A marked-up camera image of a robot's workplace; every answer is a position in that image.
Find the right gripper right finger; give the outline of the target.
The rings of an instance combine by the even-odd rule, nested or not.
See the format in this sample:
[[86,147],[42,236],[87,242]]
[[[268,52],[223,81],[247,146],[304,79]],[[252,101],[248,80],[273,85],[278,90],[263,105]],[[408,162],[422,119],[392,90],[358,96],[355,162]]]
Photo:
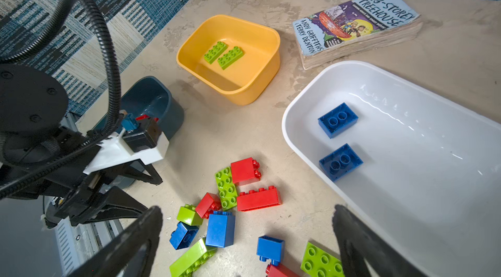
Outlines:
[[343,205],[335,205],[332,226],[345,276],[424,276]]

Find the green long centre brick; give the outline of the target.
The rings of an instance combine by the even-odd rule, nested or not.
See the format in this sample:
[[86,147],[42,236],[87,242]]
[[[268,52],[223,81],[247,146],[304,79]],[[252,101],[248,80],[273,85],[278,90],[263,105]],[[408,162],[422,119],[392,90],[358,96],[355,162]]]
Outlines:
[[225,167],[215,174],[215,181],[219,192],[223,211],[237,206],[238,190],[233,183],[231,167]]

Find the red long lego brick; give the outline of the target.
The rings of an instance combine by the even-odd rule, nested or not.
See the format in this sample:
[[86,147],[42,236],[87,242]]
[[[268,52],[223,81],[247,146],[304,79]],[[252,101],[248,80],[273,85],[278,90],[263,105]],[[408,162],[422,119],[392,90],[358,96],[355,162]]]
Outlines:
[[237,197],[237,210],[248,212],[282,205],[281,194],[275,186],[241,192]]

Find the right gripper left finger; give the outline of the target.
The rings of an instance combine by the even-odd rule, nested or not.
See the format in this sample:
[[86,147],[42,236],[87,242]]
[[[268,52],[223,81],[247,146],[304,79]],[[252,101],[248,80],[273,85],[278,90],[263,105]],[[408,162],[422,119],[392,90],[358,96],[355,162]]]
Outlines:
[[163,226],[160,207],[152,206],[71,276],[149,276]]

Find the small green lego brick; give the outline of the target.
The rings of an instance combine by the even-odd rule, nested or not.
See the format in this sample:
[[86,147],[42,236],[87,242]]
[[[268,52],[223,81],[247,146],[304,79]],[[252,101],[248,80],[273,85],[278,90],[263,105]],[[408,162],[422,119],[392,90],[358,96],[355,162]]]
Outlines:
[[204,55],[204,60],[212,64],[215,60],[219,58],[220,55],[226,51],[228,45],[224,42],[217,42],[212,48],[210,48]]

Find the red lego brick right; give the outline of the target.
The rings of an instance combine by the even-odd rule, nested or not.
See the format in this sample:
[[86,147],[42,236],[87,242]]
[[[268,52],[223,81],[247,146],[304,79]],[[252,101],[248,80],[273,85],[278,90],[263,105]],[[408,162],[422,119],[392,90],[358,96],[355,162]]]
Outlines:
[[283,264],[278,264],[278,266],[269,264],[266,268],[267,277],[300,277],[294,271],[290,270]]

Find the green long lego brick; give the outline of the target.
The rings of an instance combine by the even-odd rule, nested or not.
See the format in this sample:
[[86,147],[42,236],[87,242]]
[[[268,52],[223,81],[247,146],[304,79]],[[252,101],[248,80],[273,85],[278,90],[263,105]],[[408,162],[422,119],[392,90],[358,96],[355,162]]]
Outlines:
[[217,62],[221,69],[225,70],[230,65],[234,64],[237,60],[239,60],[245,53],[243,52],[241,47],[235,46],[230,49],[228,52],[224,53],[221,57],[217,59]]

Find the dark teal plastic bin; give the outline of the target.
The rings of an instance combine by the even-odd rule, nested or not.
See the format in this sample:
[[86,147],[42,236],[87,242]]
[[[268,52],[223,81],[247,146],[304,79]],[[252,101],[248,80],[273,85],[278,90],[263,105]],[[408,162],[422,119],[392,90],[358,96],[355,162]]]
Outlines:
[[184,110],[162,82],[153,76],[137,81],[121,98],[121,109],[134,116],[158,118],[158,125],[169,141],[184,122]]

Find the small blue lego brick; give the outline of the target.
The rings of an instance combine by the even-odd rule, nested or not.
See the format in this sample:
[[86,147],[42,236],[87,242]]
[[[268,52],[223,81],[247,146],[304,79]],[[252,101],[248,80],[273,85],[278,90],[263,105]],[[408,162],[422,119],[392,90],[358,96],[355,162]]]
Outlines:
[[258,238],[257,256],[262,262],[271,261],[278,267],[284,257],[285,241],[267,235]]

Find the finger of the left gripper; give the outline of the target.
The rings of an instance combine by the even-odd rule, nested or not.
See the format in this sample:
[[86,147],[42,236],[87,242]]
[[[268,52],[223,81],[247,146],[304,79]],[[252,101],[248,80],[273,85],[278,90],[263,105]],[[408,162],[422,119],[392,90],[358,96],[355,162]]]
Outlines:
[[122,218],[138,218],[146,210],[146,206],[114,186],[107,193],[93,195],[90,202],[83,205],[83,211],[71,214],[70,223],[72,226],[77,226]]
[[132,162],[122,163],[117,166],[112,166],[99,171],[100,179],[98,184],[112,184],[118,177],[123,176],[133,180],[142,181],[145,183],[159,185],[163,183],[163,179],[158,174],[152,164],[145,164],[142,160],[134,160]]

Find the red square lego brick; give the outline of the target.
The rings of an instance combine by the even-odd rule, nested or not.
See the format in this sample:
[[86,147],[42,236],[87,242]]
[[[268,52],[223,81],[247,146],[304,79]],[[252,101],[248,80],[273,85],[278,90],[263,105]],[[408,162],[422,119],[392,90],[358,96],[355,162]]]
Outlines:
[[259,171],[260,164],[253,158],[247,158],[231,163],[232,180],[236,186],[260,181],[262,174]]

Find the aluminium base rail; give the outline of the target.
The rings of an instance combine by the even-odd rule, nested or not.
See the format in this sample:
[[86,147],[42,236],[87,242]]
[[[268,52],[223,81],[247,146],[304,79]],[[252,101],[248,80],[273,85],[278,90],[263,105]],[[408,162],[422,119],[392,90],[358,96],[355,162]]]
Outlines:
[[68,276],[116,238],[123,226],[118,220],[72,226],[65,218],[53,227],[62,275]]

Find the yellow plastic bin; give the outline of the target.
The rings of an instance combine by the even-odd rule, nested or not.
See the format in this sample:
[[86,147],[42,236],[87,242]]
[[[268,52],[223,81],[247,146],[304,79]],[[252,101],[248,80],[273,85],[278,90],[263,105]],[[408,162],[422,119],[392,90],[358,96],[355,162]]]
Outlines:
[[227,15],[203,22],[177,63],[236,105],[254,102],[280,68],[278,31]]

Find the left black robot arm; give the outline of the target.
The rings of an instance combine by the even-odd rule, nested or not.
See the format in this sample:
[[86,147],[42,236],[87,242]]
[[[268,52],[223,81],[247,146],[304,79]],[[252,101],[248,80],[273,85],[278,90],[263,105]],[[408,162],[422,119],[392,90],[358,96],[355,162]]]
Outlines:
[[[69,106],[62,84],[22,60],[47,47],[75,4],[90,19],[108,82],[105,125],[86,135],[61,124]],[[158,145],[158,118],[121,108],[121,81],[112,37],[94,0],[60,0],[42,34],[26,48],[1,57],[1,197],[53,197],[46,224],[65,218],[80,224],[138,218],[145,206],[112,183],[117,176],[158,185],[144,152]]]

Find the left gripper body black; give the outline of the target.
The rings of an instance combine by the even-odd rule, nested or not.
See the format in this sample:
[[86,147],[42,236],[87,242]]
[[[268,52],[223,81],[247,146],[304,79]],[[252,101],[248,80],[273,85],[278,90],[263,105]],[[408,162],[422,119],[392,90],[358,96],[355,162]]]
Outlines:
[[43,195],[56,199],[44,211],[44,224],[52,229],[69,218],[72,213],[83,211],[83,204],[90,202],[96,193],[107,193],[112,184],[98,184],[99,171],[86,175],[81,172],[83,161],[77,160],[54,171],[43,179]]

